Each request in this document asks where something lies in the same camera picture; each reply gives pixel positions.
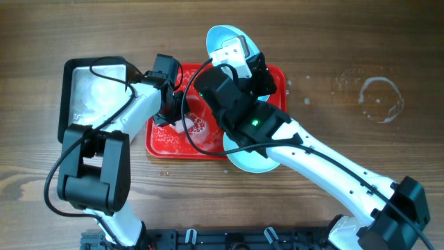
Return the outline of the pink cleaning sponge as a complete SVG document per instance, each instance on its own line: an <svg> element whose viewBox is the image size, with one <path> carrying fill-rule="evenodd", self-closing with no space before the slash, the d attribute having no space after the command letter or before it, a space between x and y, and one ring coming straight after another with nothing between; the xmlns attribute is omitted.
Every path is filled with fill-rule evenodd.
<svg viewBox="0 0 444 250"><path fill-rule="evenodd" d="M176 121L174 125L171 125L171 127L176 133L182 134L186 130L193 128L194 122L190 118L185 117L184 119Z"/></svg>

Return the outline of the light blue plate top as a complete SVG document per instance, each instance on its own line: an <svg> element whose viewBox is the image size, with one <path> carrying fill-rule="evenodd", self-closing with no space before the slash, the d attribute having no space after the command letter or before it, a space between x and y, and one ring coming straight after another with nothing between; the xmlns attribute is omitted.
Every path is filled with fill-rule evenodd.
<svg viewBox="0 0 444 250"><path fill-rule="evenodd" d="M228 64L239 78L250 78L247 60L260 53L256 44L240 29L231 25L213 26L206 37L206 48L214 67Z"/></svg>

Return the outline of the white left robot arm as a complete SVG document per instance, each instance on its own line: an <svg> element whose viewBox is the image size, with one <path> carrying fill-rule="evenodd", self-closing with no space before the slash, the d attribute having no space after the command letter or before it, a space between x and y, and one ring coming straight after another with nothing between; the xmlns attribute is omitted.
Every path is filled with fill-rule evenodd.
<svg viewBox="0 0 444 250"><path fill-rule="evenodd" d="M77 211L101 227L104 248L150 249L145 223L127 198L130 191L130 142L148 119L175 124L187 106L183 92L168 83L137 83L128 88L122 107L102 124L70 124L63 135L62 154L53 172L57 193Z"/></svg>

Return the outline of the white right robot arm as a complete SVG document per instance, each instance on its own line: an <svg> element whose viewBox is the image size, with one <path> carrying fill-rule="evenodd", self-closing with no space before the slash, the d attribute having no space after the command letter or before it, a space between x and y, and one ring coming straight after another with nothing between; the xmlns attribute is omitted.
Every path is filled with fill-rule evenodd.
<svg viewBox="0 0 444 250"><path fill-rule="evenodd" d="M249 100L236 142L295 170L340 201L350 212L334 222L327 238L338 249L411 249L417 240L432 248L423 231L430 214L423 186L400 183L352 162L310 135L296 120L258 100L275 91L264 55L234 60L236 83Z"/></svg>

